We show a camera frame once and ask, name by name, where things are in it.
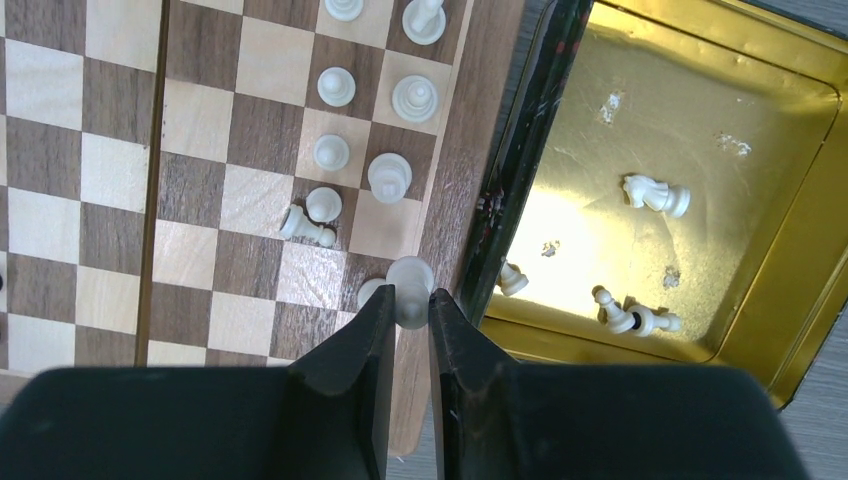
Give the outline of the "wooden chess board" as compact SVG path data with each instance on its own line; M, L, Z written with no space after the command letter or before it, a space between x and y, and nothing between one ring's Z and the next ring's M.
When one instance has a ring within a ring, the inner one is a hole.
M526 5L448 1L428 46L405 7L3 2L2 401L55 367L296 359L405 256L454 289ZM317 91L334 66L356 83L343 107ZM438 91L427 122L392 108L409 75ZM339 171L313 160L326 134L350 147ZM383 153L412 169L394 204L367 178ZM333 222L309 218L318 187L342 198ZM291 204L334 245L285 240Z

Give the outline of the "white chess pawn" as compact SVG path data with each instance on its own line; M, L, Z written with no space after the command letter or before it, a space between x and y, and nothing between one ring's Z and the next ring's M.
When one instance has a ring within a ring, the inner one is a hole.
M307 195L305 206L311 220L318 223L330 223L340 216L343 202L336 190L318 187Z
M313 160L323 170L339 171L350 159L350 147L339 135L322 135L313 148Z
M317 80L320 99L331 107L343 107L354 98L356 83L353 75L338 66L325 69Z
M328 14L340 22L356 20L364 9L363 0L325 0L324 5Z
M371 298L371 296L375 293L375 291L382 285L386 284L386 280L384 278L373 278L365 281L357 292L357 307L361 309Z
M332 247L336 241L333 230L313 223L304 213L303 208L296 204L291 204L286 209L279 233L285 240L304 237L326 248Z

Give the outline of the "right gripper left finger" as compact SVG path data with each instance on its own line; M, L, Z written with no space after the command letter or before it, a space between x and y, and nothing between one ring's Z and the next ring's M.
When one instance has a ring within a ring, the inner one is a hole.
M5 479L382 479L395 289L276 367L74 367L1 418Z

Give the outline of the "white chess piece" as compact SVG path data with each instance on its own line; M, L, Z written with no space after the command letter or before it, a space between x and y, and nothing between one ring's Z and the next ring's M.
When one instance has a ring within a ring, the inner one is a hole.
M406 6L402 28L413 43L431 45L442 37L447 25L443 3L443 0L414 0Z
M439 94L435 84L427 77L409 75L394 87L391 97L394 112L411 123L424 123L435 114Z

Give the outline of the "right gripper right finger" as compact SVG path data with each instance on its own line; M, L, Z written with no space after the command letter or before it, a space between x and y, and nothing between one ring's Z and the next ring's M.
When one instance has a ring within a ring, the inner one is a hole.
M520 362L429 300L441 479L804 479L770 399L709 365Z

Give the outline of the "white piece under king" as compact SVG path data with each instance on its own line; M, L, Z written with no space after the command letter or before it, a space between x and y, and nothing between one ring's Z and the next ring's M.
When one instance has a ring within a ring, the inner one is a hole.
M614 334L622 334L632 330L636 325L633 313L625 311L614 299L612 294L603 287L595 289L594 301L604 312L607 328Z

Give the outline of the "gold tin tray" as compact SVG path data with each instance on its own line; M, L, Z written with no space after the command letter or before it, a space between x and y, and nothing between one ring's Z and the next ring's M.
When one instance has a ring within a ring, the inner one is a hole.
M762 1L552 1L459 297L509 354L743 369L788 405L847 297L847 37Z

